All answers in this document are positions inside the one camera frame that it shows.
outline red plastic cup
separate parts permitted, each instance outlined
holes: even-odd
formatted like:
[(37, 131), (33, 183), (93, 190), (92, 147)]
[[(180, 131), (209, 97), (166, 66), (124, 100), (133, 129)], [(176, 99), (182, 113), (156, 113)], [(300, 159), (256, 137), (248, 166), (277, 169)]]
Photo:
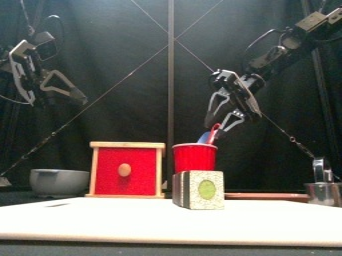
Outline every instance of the red plastic cup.
[(173, 147), (174, 173), (214, 169), (217, 147), (210, 144), (184, 143)]

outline table surface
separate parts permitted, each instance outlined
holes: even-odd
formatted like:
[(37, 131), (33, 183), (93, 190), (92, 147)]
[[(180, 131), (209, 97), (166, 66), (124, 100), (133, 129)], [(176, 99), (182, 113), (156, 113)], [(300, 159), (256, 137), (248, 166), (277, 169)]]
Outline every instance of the table surface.
[(188, 210), (169, 199), (70, 198), (0, 207), (0, 240), (342, 247), (342, 208), (225, 200)]

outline gray bowl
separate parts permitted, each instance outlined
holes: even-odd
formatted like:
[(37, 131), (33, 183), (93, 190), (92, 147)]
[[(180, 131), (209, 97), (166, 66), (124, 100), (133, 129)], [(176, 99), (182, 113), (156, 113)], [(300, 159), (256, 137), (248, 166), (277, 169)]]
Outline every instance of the gray bowl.
[(58, 169), (31, 169), (29, 185), (38, 197), (66, 198), (82, 195), (89, 184), (89, 172)]

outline black backdrop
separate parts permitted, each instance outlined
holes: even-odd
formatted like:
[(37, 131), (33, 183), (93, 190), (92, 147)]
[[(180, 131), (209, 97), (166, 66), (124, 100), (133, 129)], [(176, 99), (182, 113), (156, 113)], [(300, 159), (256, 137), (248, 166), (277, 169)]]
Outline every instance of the black backdrop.
[[(0, 3), (0, 45), (15, 45), (26, 38), (19, 1)], [(320, 1), (174, 0), (173, 19), (168, 12), (172, 2), (166, 0), (23, 3), (31, 24), (47, 15), (57, 15), (62, 21), (64, 32), (53, 20), (43, 27), (62, 46), (43, 65), (66, 75), (89, 102), (85, 106), (39, 109), (0, 101), (1, 171), (68, 123), (45, 146), (7, 172), (15, 186), (27, 184), (31, 168), (89, 171), (90, 141), (166, 143), (170, 127), (173, 144), (194, 142), (205, 131), (202, 120), (212, 93), (206, 80), (212, 70), (227, 69), (243, 75), (240, 61), (249, 43), (269, 29), (292, 26), (305, 16), (305, 7), (311, 12), (317, 10)], [(328, 1), (324, 13), (339, 4)], [(169, 53), (170, 29), (176, 39)], [(276, 40), (276, 36), (267, 37), (248, 57), (261, 55)], [(315, 156), (329, 159), (340, 176), (340, 43), (320, 47), (319, 56), (321, 61), (315, 62), (316, 58), (308, 55), (272, 77), (256, 100), (263, 113)], [(316, 77), (320, 66), (323, 85)], [(19, 99), (3, 77), (0, 92)], [(80, 111), (82, 114), (73, 120)], [(293, 191), (303, 189), (304, 182), (312, 182), (311, 159), (264, 118), (231, 130), (216, 146), (216, 169), (224, 171), (225, 189)], [(166, 159), (170, 158), (162, 161), (164, 179)]]

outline wooden box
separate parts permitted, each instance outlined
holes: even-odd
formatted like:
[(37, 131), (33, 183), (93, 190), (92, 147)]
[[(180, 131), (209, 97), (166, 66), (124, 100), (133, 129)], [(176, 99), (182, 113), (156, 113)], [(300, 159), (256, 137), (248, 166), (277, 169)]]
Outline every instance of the wooden box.
[(223, 172), (184, 171), (172, 176), (172, 202), (196, 210), (224, 208)]
[(90, 142), (92, 197), (161, 198), (162, 143)]

